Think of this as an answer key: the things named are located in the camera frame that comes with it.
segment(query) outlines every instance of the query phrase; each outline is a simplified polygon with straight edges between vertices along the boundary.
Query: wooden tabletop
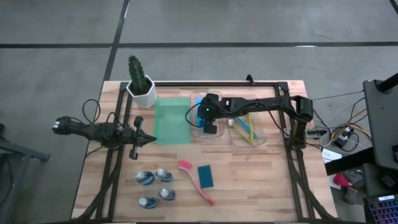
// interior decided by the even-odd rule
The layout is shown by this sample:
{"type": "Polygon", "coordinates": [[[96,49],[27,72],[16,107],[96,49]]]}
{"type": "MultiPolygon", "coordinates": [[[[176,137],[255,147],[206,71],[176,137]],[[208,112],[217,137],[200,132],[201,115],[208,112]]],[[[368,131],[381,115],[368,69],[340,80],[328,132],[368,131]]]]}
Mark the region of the wooden tabletop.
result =
{"type": "MultiPolygon", "coordinates": [[[[304,82],[286,81],[290,95],[306,96],[304,82]]],[[[100,98],[102,114],[99,122],[114,111],[120,82],[105,82],[100,98]]],[[[266,98],[275,96],[273,87],[157,87],[158,98],[189,97],[194,91],[218,91],[223,96],[244,98],[266,98]]],[[[121,118],[124,116],[125,103],[121,118]]],[[[142,129],[154,135],[155,109],[139,108],[132,105],[129,124],[140,115],[144,118],[142,129]]],[[[294,200],[287,168],[286,154],[281,131],[272,122],[268,112],[257,113],[262,130],[267,138],[264,144],[252,148],[238,148],[231,144],[228,125],[224,134],[212,140],[192,138],[190,144],[158,145],[150,143],[139,148],[138,160],[129,158],[127,145],[124,150],[122,171],[114,221],[120,222],[274,222],[296,221],[294,200]],[[177,169],[177,161],[185,159],[193,164],[197,177],[197,167],[210,165],[214,187],[204,191],[216,201],[211,207],[197,193],[189,176],[177,169]],[[141,170],[156,171],[163,168],[171,171],[174,181],[169,184],[157,181],[150,186],[138,184],[134,175],[141,170]],[[176,190],[177,199],[171,202],[161,200],[155,209],[144,209],[138,205],[141,196],[157,197],[159,190],[170,187],[176,190]]],[[[279,123],[279,115],[272,112],[279,123]]],[[[92,142],[88,152],[96,149],[99,143],[92,142]]],[[[304,149],[304,162],[310,189],[316,198],[332,215],[336,216],[335,204],[331,196],[325,166],[319,149],[307,146],[304,149]]],[[[72,217],[77,217],[91,203],[98,193],[103,175],[106,149],[92,153],[86,158],[78,187],[72,217]]],[[[306,214],[303,193],[300,191],[302,207],[306,214]]]]}

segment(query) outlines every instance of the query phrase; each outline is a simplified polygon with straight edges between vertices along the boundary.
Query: cactus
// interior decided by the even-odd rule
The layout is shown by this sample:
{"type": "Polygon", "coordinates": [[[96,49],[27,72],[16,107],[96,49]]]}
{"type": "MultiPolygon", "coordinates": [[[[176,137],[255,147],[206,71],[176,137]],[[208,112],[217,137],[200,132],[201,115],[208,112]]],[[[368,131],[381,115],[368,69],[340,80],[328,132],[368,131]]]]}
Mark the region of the cactus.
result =
{"type": "Polygon", "coordinates": [[[149,86],[145,79],[141,62],[134,55],[130,55],[129,57],[129,73],[132,81],[132,92],[135,95],[146,94],[149,90],[149,86]]]}

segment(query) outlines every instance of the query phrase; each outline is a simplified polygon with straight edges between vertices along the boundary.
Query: gray floor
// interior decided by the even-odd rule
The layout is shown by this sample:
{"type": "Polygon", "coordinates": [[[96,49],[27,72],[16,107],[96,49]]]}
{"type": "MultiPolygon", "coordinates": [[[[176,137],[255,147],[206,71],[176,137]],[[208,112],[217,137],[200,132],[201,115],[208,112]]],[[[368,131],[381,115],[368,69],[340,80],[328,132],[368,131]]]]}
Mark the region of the gray floor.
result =
{"type": "MultiPolygon", "coordinates": [[[[111,43],[123,0],[0,2],[0,44],[111,43]]],[[[398,40],[398,15],[388,0],[137,0],[131,1],[121,42],[336,42],[398,40]]],[[[0,122],[11,141],[51,153],[32,161],[16,223],[68,220],[87,141],[57,136],[63,115],[82,118],[98,98],[110,49],[0,49],[0,122]]],[[[154,80],[305,80],[310,98],[362,90],[362,81],[396,71],[396,47],[258,49],[119,49],[111,80],[127,80],[137,55],[154,80]]],[[[362,94],[314,101],[331,126],[362,94]]],[[[357,110],[364,108],[360,104],[357,110]]],[[[366,129],[366,121],[360,123],[366,129]]],[[[360,146],[371,143],[361,136],[360,146]]],[[[339,217],[364,221],[362,208],[343,203],[339,217]]]]}

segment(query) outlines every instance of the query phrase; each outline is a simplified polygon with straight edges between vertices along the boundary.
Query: potted cactus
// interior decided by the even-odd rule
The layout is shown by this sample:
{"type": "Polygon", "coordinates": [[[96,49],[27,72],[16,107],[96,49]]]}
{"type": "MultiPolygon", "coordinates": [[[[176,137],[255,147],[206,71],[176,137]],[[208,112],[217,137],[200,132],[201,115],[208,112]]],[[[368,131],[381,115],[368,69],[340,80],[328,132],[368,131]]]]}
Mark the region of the potted cactus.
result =
{"type": "Polygon", "coordinates": [[[141,63],[137,57],[129,57],[129,73],[131,80],[127,85],[127,91],[139,106],[150,108],[156,102],[156,90],[154,82],[144,75],[141,63]]]}

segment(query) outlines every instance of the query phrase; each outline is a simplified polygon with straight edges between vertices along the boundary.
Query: keyboard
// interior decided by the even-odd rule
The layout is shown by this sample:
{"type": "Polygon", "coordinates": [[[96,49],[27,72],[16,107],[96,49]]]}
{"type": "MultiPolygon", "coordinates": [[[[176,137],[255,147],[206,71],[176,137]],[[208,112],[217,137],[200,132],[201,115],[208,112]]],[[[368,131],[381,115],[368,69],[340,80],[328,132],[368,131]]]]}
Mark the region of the keyboard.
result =
{"type": "Polygon", "coordinates": [[[398,223],[398,195],[367,198],[365,204],[375,223],[398,223]]]}

